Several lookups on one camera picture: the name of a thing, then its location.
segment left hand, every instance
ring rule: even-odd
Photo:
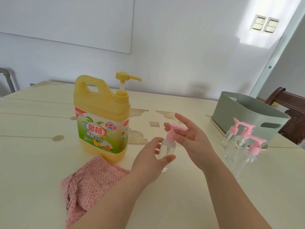
[[[158,149],[160,149],[160,143],[163,140],[162,137],[152,139],[139,152],[133,162],[131,174],[138,177],[145,185],[149,185],[157,180],[163,168],[176,158],[173,154],[167,155],[159,160],[156,158],[155,154],[159,154]]]

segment gray plastic basket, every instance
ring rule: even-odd
[[[290,116],[253,97],[234,92],[221,92],[212,119],[225,132],[234,125],[233,118],[256,125],[252,135],[264,138],[267,143],[290,119]],[[244,130],[238,126],[238,135]]]

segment product label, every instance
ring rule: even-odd
[[[111,121],[75,107],[79,138],[99,149],[118,154],[128,143],[129,118]]]

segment whiteboard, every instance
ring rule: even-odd
[[[130,53],[134,0],[0,0],[0,32]]]

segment hand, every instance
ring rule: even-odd
[[[176,113],[175,117],[186,125],[187,131],[175,130],[174,139],[187,151],[193,163],[202,171],[214,159],[218,159],[206,134],[192,121]],[[169,123],[164,123],[165,131],[170,130]]]
[[[167,155],[159,160],[156,158],[155,154],[159,154],[160,143],[163,140],[162,137],[152,139],[139,152],[133,162],[131,173],[140,178],[145,185],[157,180],[163,168],[176,158],[175,155]]]

